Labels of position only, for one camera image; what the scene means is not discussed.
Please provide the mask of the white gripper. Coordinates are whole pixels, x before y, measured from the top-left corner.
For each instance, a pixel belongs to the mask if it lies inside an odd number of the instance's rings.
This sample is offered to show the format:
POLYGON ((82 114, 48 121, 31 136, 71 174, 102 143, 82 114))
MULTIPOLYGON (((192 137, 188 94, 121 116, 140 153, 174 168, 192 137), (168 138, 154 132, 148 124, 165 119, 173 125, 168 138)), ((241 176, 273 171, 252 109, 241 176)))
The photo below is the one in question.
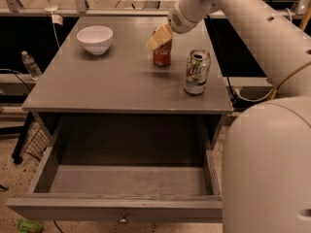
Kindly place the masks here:
POLYGON ((187 33, 205 17, 214 13, 218 7, 210 0, 178 0, 170 9, 167 20, 155 29, 146 47, 157 50, 173 38, 173 31, 178 34, 187 33))

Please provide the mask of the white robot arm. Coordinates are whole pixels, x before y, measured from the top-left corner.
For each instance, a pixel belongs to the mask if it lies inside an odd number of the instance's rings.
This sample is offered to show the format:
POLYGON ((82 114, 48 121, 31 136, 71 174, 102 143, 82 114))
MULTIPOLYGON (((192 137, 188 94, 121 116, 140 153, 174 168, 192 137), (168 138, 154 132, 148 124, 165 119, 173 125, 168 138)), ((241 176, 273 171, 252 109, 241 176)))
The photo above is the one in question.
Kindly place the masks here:
POLYGON ((272 80, 273 99, 239 115, 225 140, 224 233, 311 233, 311 38, 262 0, 178 0, 172 31, 222 11, 272 80))

